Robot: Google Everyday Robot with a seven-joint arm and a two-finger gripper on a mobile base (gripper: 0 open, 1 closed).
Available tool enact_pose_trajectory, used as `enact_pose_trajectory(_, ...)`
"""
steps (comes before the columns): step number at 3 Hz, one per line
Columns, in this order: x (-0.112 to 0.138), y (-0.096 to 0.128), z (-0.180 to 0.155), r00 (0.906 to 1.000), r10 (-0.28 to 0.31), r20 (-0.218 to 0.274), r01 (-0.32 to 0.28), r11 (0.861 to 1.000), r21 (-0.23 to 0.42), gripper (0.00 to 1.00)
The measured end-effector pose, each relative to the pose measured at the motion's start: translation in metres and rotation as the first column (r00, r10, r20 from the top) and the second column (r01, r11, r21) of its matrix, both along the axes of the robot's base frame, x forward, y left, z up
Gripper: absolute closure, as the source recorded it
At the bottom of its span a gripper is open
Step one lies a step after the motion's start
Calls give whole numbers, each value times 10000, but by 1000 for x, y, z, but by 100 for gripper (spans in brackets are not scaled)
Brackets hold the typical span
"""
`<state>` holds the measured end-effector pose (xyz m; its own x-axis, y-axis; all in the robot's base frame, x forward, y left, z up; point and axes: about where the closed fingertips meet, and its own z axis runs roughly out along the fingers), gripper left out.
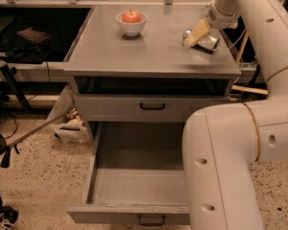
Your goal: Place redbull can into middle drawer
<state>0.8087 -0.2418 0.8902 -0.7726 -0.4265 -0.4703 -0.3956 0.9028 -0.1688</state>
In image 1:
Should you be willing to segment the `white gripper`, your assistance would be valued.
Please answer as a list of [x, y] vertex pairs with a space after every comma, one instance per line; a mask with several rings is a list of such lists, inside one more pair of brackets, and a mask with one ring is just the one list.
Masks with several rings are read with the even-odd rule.
[[237, 6], [228, 0], [212, 0], [207, 7], [206, 19], [184, 34], [183, 46], [191, 48], [209, 34], [210, 26], [217, 30], [230, 28], [239, 18]]

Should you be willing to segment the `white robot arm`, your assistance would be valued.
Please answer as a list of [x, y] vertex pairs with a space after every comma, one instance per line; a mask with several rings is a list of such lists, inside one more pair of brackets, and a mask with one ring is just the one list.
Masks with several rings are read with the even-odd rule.
[[288, 158], [288, 11], [279, 0], [212, 0], [215, 29], [241, 17], [268, 97], [205, 107], [182, 136], [192, 230], [264, 230], [249, 166]]

